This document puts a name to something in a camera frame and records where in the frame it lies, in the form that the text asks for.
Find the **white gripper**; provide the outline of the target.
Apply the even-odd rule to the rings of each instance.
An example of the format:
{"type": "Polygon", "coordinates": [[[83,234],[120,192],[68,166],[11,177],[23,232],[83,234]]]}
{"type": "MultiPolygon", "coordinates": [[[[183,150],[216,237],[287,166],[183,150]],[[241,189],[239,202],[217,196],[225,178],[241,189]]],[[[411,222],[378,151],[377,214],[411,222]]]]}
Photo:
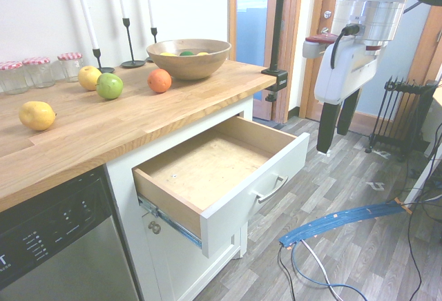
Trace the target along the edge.
{"type": "Polygon", "coordinates": [[[337,133],[348,133],[361,95],[359,88],[374,77],[380,61],[379,55],[366,51],[366,45],[342,40],[338,44],[334,68],[331,68],[332,50],[329,46],[325,51],[314,90],[315,98],[324,102],[316,145],[322,153],[327,153],[332,144],[337,122],[337,133]]]}

